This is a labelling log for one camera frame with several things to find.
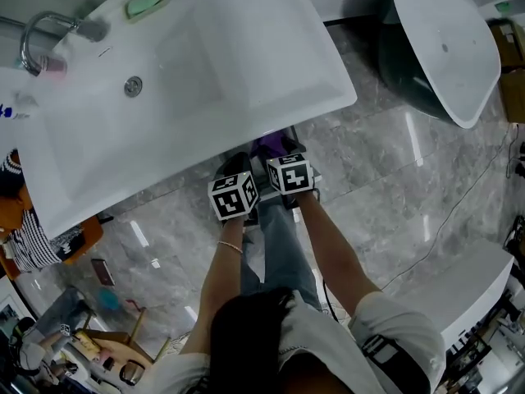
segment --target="green object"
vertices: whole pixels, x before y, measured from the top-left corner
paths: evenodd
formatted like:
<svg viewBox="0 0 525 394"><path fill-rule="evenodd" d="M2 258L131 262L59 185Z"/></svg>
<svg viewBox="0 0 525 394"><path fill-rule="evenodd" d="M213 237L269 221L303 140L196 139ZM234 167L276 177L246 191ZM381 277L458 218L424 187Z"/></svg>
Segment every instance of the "green object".
<svg viewBox="0 0 525 394"><path fill-rule="evenodd" d="M143 11L147 11L160 1L161 0L130 0L126 4L126 14L128 15L128 19L139 15Z"/></svg>
<svg viewBox="0 0 525 394"><path fill-rule="evenodd" d="M509 2L501 2L495 5L495 9L499 13L506 13L510 10L510 3Z"/></svg>

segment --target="faucet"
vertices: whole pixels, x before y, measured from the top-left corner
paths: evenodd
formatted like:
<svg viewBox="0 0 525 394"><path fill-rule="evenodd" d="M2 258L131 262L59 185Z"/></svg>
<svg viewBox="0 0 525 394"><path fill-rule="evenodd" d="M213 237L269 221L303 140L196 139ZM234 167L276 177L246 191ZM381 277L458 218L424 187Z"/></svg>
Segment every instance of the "faucet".
<svg viewBox="0 0 525 394"><path fill-rule="evenodd" d="M107 33L106 26L102 22L82 21L81 19L55 13L54 11L41 11L27 22L20 41L20 59L22 65L33 76L38 76L42 71L42 67L30 54L30 35L40 21L53 21L58 23L59 25L65 26L69 32L95 43L102 41Z"/></svg>

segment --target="blue jeans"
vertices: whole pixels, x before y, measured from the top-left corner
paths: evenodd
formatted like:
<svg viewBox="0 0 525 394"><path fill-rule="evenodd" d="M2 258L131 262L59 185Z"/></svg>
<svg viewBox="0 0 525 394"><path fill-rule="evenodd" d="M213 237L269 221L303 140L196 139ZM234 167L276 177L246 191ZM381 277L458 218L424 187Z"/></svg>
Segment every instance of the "blue jeans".
<svg viewBox="0 0 525 394"><path fill-rule="evenodd" d="M243 254L240 267L242 294L289 287L299 291L304 302L321 311L315 277L297 239L292 212L285 209L281 197L275 197L259 203L258 215L264 234L264 283L250 268ZM246 252L247 244L247 241L243 242L243 252Z"/></svg>

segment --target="cardboard box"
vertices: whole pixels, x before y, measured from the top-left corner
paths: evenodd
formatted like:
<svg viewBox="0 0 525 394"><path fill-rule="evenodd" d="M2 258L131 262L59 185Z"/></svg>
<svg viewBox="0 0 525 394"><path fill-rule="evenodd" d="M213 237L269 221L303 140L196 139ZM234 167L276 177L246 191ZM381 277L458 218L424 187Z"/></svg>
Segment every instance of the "cardboard box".
<svg viewBox="0 0 525 394"><path fill-rule="evenodd" d="M511 21L491 26L503 71L525 67L525 33L523 28Z"/></svg>
<svg viewBox="0 0 525 394"><path fill-rule="evenodd" d="M500 88L509 122L525 123L525 70L501 75Z"/></svg>

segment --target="black wire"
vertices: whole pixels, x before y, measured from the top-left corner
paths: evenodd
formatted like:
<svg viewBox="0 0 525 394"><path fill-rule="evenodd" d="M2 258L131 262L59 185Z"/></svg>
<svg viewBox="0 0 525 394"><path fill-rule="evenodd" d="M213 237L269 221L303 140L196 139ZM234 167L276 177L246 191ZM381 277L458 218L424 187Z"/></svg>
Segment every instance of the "black wire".
<svg viewBox="0 0 525 394"><path fill-rule="evenodd" d="M511 152L511 149L512 149L512 146L513 144L516 142L516 140L518 139L519 137L519 124L516 125L516 137L514 138L514 140L512 140L512 142L510 142L509 144L509 156L507 157L507 169L505 171L505 177L507 179L510 178L510 162L513 160L513 159L516 159L516 157L512 157L510 156L510 152Z"/></svg>
<svg viewBox="0 0 525 394"><path fill-rule="evenodd" d="M432 250L434 249L434 247L436 246L436 242L437 242L437 237L440 235L440 232L441 232L441 229L443 228L443 226L449 221L450 217L452 216L452 213L455 212L456 208L459 206L459 204L464 200L465 197L467 197L468 193L470 193L470 191L472 190L472 188L474 188L474 186L479 182L479 180L481 180L481 178L485 175L485 173L489 170L489 168L491 167L491 164L494 162L494 159L496 159L498 157L498 155L500 154L504 144L505 144L505 140L507 139L507 135L509 135L509 132L510 132L510 125L509 125L509 128L507 129L507 132L505 133L505 136L503 138L503 141L501 142L501 146L500 148L496 151L494 157L490 160L489 164L486 166L486 168L483 170L482 174L474 181L474 183L470 186L470 188L467 190L467 192L463 195L463 197L461 199L459 199L459 202L456 203L454 205L454 207L450 210L450 213L449 215L446 217L445 221L441 224L441 226L438 228L437 230L437 233L436 233L436 237L434 238L434 242L432 242L432 246L430 247L430 249L428 250L427 254L422 257L421 259L419 259L418 261L416 261L414 264L412 264L409 268L407 268L404 272L401 272L399 273L396 277L394 277L393 279L391 279L388 283L386 283L382 288L381 290L384 291L394 280L396 280L398 277L401 277L403 276L404 274L408 273L410 270L412 270L414 267L416 267L419 263L421 263L423 260L427 259L427 257L430 255L430 253L432 252Z"/></svg>
<svg viewBox="0 0 525 394"><path fill-rule="evenodd" d="M325 279L322 279L322 289L325 291L326 302L328 303L328 308L330 308L331 316L334 317L335 321L339 322L339 319L337 319L337 315L334 312L334 309L331 307L330 299L328 299L328 292L326 291Z"/></svg>

